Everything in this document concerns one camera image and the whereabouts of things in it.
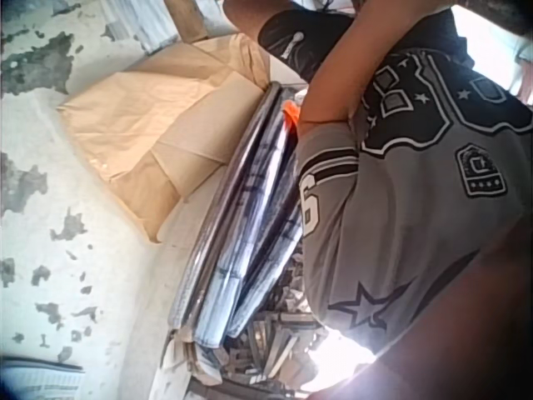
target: gray jersey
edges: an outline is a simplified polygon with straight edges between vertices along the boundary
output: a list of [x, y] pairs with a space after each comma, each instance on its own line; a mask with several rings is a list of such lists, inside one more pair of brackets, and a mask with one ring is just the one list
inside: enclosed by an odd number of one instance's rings
[[378, 352], [531, 210], [533, 114], [429, 50], [389, 55], [363, 103], [360, 148], [329, 124], [296, 151], [311, 310]]

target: black star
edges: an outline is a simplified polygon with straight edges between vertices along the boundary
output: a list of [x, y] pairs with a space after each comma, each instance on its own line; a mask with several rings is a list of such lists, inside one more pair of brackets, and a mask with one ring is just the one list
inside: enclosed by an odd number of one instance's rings
[[412, 281], [405, 285], [399, 286], [387, 297], [373, 298], [372, 295], [363, 287], [361, 282], [357, 284], [356, 299], [350, 302], [336, 302], [330, 304], [328, 310], [335, 310], [351, 314], [350, 329], [359, 327], [365, 323], [371, 328], [380, 328], [386, 331], [386, 322], [381, 319], [381, 315], [393, 304], [407, 288]]

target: person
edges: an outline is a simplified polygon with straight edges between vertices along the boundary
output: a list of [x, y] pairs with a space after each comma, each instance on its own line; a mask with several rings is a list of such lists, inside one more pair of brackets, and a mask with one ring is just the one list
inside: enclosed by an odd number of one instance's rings
[[531, 230], [518, 250], [486, 249], [531, 226], [533, 113], [472, 71], [448, 6], [369, 0], [354, 21], [224, 3], [310, 83], [296, 148], [307, 300], [379, 354], [317, 398], [493, 398], [529, 365]]

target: bundle of pipes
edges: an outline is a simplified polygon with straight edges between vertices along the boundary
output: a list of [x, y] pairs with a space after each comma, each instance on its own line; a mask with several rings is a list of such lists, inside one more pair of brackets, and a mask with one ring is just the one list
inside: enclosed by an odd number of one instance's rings
[[269, 87], [213, 198], [169, 316], [184, 342], [219, 348], [239, 335], [301, 239], [283, 112], [293, 97], [279, 83]]

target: brown paper bag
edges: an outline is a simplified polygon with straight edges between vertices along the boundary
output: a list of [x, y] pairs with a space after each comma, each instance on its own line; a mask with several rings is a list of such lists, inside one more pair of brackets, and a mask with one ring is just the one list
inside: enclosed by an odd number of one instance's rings
[[58, 108], [83, 156], [143, 232], [228, 163], [269, 83], [244, 35], [174, 44]]

